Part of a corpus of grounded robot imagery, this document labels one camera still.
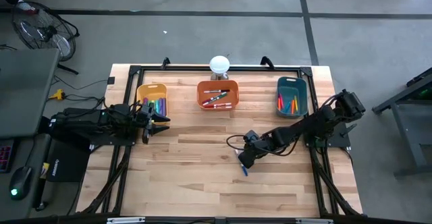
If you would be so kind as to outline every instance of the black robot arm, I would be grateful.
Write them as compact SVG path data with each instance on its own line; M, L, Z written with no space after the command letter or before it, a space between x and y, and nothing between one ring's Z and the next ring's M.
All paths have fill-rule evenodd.
M98 101L96 107L101 103L105 104L105 99ZM138 102L137 105L105 105L105 109L67 108L52 116L48 133L66 142L87 141L94 145L127 146L134 144L136 130L143 129L142 141L146 144L149 136L169 128L153 122L170 119L156 113L153 103L146 106Z
M334 109L331 108L333 102L335 102ZM317 140L326 140L332 136L333 129L337 124L350 123L360 119L364 112L365 108L355 93L343 90L327 99L316 113L291 126L275 128L264 133L261 137L254 131L249 131L243 137L245 141L244 151L240 153L238 158L245 167L250 168L255 159L269 153L286 156L291 151L288 154L283 154L285 149L292 142L297 143L302 134Z

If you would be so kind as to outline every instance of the computer mouse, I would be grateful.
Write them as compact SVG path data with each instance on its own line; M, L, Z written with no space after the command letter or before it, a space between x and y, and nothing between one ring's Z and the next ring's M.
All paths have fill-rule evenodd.
M32 168L20 167L16 169L9 183L9 191L12 200L22 200L30 191L30 182L32 180Z

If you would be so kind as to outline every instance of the keyboard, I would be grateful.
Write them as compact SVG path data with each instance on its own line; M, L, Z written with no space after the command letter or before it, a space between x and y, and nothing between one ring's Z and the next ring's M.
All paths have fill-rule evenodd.
M0 173L9 173L17 145L14 140L0 140Z

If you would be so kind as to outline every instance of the wooden table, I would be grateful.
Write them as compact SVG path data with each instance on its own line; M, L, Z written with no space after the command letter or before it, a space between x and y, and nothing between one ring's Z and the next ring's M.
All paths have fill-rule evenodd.
M110 76L115 76L115 84L108 85L105 94L108 105L123 102L129 66L113 65ZM312 69L321 104L335 92L330 69ZM267 155L257 160L248 177L234 150L225 143L232 134L248 130L262 134L296 122L275 114L275 85L280 76L296 74L231 72L229 78L239 84L240 103L233 111L208 112L196 104L196 85L209 80L209 72L146 72L144 84L164 83L168 88L171 128L153 136L148 145L137 139L122 215L318 217L311 158L301 139L288 157ZM309 112L313 112L311 105L309 97ZM86 208L107 181L112 151L113 147L104 146L91 154L77 211ZM361 212L350 159L337 148L329 149L329 159L335 185ZM330 209L327 188L323 191Z

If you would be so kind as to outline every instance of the concrete floor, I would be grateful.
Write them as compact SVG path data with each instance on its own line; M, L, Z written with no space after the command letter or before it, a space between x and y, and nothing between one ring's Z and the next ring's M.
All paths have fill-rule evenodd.
M163 11L301 11L299 0L33 0L64 9ZM310 12L431 13L432 0L307 0ZM257 64L263 55L275 64L310 65L302 18L62 16L80 29L78 50L67 64L81 72L56 74L83 86L105 79L112 63L208 63L225 55L232 63ZM25 49L0 14L0 44ZM432 175L395 179L393 172L412 164L392 114L371 108L403 89L431 67L432 20L312 19L320 65L331 68L336 90L354 91L368 109L350 133L354 172L364 213L371 217L431 222ZM104 83L67 93L102 96ZM45 115L93 102L49 102ZM52 202L34 216L63 215L76 184L51 184Z

